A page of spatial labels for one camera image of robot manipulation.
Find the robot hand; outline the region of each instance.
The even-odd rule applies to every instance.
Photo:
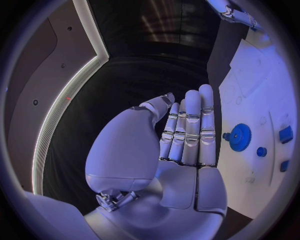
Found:
[[[172,93],[153,98],[121,112],[104,127],[85,165],[86,181],[93,191],[110,194],[144,189],[155,177],[159,157],[189,166],[215,164],[211,86],[188,91],[180,106],[174,102]],[[171,106],[159,143],[154,126]]]

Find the blue gear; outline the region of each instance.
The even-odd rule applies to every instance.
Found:
[[[240,123],[232,129],[229,137],[229,145],[236,152],[244,151],[249,146],[251,137],[250,127]]]

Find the led light strip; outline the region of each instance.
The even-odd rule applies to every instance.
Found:
[[[97,56],[84,65],[65,85],[48,111],[34,149],[31,175],[34,194],[43,195],[44,165],[57,124],[75,95],[102,65]]]

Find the blue object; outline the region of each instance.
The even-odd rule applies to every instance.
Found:
[[[229,145],[236,152],[244,151],[251,141],[251,130],[246,124],[240,123],[236,125],[229,136]]]
[[[293,130],[291,126],[279,131],[279,139],[282,144],[286,144],[293,139]]]
[[[229,138],[230,138],[230,133],[229,132],[224,132],[223,133],[223,139],[225,139],[227,142],[229,142]]]
[[[258,149],[257,149],[257,156],[259,156],[259,157],[265,157],[266,155],[267,155],[267,149],[265,148],[265,147],[259,147]]]
[[[282,162],[280,165],[280,172],[282,172],[282,173],[286,172],[288,170],[289,163],[290,163],[290,160]]]

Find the light strip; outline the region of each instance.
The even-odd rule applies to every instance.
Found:
[[[43,194],[43,172],[48,147],[60,118],[71,102],[70,100],[66,102],[65,94],[67,94],[67,97],[73,99],[82,86],[103,64],[103,62],[101,63],[98,60],[98,56],[95,56],[86,65],[84,65],[64,86],[49,109],[39,131],[34,149],[31,175],[32,190],[34,194]]]

